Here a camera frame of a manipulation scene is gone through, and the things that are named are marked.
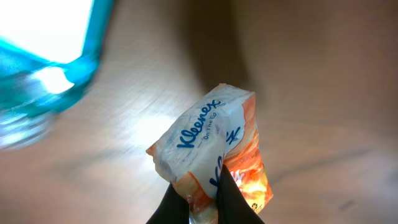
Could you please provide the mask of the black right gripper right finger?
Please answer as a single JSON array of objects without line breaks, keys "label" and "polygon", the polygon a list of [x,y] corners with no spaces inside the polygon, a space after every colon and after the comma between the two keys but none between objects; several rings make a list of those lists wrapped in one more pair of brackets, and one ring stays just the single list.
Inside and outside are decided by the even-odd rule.
[{"label": "black right gripper right finger", "polygon": [[219,224],[264,224],[245,201],[225,165],[221,170],[216,204]]}]

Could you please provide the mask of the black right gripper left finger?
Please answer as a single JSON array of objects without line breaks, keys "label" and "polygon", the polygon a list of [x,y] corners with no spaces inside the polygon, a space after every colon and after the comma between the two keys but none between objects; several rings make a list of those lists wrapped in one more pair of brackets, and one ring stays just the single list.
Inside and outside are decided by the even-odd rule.
[{"label": "black right gripper left finger", "polygon": [[189,204],[169,184],[157,210],[147,224],[189,224]]}]

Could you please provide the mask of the orange tissue pack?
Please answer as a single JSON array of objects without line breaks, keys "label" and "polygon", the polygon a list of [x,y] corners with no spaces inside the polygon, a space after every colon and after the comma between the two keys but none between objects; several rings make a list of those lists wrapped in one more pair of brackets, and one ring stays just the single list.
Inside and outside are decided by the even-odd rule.
[{"label": "orange tissue pack", "polygon": [[146,150],[157,173],[188,202],[193,223],[218,221],[216,191],[223,166],[255,213],[272,198],[255,107],[254,92],[220,84]]}]

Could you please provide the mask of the teal mouthwash bottle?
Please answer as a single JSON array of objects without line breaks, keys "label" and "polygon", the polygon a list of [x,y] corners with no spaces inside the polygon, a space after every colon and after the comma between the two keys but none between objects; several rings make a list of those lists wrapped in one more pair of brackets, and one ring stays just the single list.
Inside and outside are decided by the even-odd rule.
[{"label": "teal mouthwash bottle", "polygon": [[113,0],[1,0],[1,149],[44,138],[85,95]]}]

